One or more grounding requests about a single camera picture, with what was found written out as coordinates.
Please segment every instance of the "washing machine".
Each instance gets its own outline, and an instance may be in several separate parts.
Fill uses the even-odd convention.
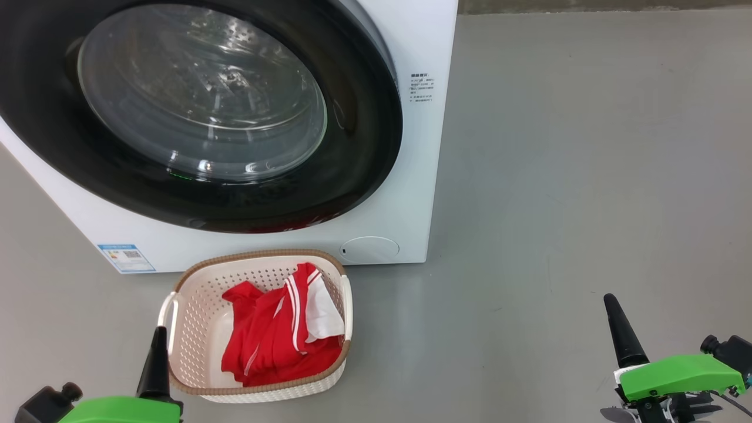
[[[0,141],[122,273],[276,248],[423,262],[456,10],[4,2]]]

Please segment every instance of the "clothing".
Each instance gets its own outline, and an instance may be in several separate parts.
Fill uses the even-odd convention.
[[[339,357],[344,322],[313,264],[299,264],[282,288],[263,293],[245,281],[222,298],[234,314],[222,371],[243,386],[313,376]]]

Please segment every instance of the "glass window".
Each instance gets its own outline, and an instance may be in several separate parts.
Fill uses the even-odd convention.
[[[78,77],[91,108],[167,172],[249,183],[303,163],[326,131],[314,76],[248,22],[186,5],[146,5],[84,40]]]

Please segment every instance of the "white plastic basket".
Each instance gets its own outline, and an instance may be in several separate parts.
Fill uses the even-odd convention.
[[[284,285],[299,263],[312,263],[344,319],[342,353],[326,371],[304,379],[244,388],[220,369],[232,334],[232,304],[222,299],[231,287],[250,281],[261,291]],[[218,403],[264,403],[326,391],[342,376],[353,335],[353,300],[342,265],[317,250],[273,250],[203,261],[188,269],[159,311],[160,326],[169,327],[170,380],[188,394]],[[171,323],[168,312],[172,309]]]

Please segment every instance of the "red clothing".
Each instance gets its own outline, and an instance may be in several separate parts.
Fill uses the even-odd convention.
[[[321,373],[339,357],[336,336],[306,343],[308,284],[320,273],[298,265],[282,288],[262,293],[248,281],[222,295],[232,303],[232,335],[222,356],[222,371],[243,386],[287,382]]]

